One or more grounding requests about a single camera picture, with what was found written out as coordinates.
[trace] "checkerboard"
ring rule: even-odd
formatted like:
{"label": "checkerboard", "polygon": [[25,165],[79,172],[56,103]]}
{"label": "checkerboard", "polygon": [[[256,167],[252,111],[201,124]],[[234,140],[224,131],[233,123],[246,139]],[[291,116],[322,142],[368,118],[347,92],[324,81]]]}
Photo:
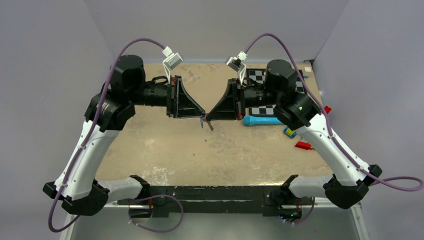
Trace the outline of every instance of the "checkerboard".
{"label": "checkerboard", "polygon": [[[248,78],[251,78],[253,81],[263,84],[265,80],[265,69],[257,69],[257,68],[247,68],[246,69],[246,75]],[[305,93],[304,86],[299,79],[297,78],[296,81],[296,90],[300,93]],[[251,107],[249,108],[249,115],[255,116],[255,117],[274,117],[274,107],[275,105],[267,105],[267,106],[260,106],[260,107]]]}

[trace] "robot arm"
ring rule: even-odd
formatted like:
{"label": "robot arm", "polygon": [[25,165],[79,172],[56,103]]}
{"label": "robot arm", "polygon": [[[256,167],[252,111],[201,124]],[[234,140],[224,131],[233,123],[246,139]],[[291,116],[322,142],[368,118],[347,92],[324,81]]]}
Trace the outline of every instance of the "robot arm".
{"label": "robot arm", "polygon": [[[245,65],[237,59],[230,58],[227,65],[243,76]],[[272,60],[266,67],[264,84],[249,84],[252,82],[249,79],[243,79],[243,83],[234,78],[228,80],[225,94],[205,116],[205,121],[241,120],[246,108],[276,105],[274,115],[278,120],[310,143],[334,172],[320,177],[292,175],[282,186],[286,195],[293,198],[324,197],[340,208],[350,208],[365,196],[374,180],[357,169],[337,148],[326,129],[326,119],[320,108],[308,95],[296,91],[296,80],[297,73],[290,63]],[[368,165],[338,136],[337,139],[361,169],[376,177],[381,175],[378,165]]]}
{"label": "robot arm", "polygon": [[[123,199],[135,199],[146,183],[141,177],[132,175],[114,181],[95,180],[96,172],[111,143],[124,128],[128,119],[135,115],[135,105],[166,107],[166,114],[173,118],[202,117],[205,111],[187,93],[180,76],[160,76],[146,82],[143,60],[135,55],[122,56],[112,75],[110,89],[102,106],[98,106],[101,93],[91,99],[85,112],[78,143],[59,178],[44,185],[43,191],[52,199],[64,187],[59,200],[69,214],[92,216],[107,203]],[[97,108],[100,117],[85,147],[86,138]],[[69,171],[71,160],[78,155],[69,172],[66,185],[62,185]]]}

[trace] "red object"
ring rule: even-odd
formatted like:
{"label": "red object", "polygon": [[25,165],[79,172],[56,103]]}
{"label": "red object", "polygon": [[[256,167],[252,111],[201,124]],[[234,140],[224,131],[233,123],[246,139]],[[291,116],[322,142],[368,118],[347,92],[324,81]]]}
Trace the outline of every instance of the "red object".
{"label": "red object", "polygon": [[305,150],[311,150],[314,149],[309,143],[298,141],[296,145],[294,145],[296,148],[305,149]]}
{"label": "red object", "polygon": [[329,114],[329,113],[330,113],[330,111],[331,111],[331,107],[329,107],[329,106],[325,106],[325,107],[324,107],[324,109],[325,109],[325,112],[326,112],[327,114]]}

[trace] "gray wall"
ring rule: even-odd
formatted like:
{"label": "gray wall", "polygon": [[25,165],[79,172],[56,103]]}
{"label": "gray wall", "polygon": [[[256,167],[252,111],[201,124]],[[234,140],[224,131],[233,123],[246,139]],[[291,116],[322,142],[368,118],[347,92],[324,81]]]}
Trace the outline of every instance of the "gray wall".
{"label": "gray wall", "polygon": [[[350,0],[314,65],[334,129],[384,178],[424,177],[423,9],[422,0]],[[371,239],[424,239],[423,199],[372,187]]]}
{"label": "gray wall", "polygon": [[111,54],[82,0],[2,1],[0,34],[0,239],[59,239],[42,188],[68,162]]}
{"label": "gray wall", "polygon": [[[280,36],[296,60],[315,59],[348,0],[85,0],[113,54],[129,40],[154,38],[185,62],[219,62],[236,55],[256,36]],[[146,62],[161,62],[155,47],[131,47]],[[250,62],[285,58],[272,38],[249,52]]]}

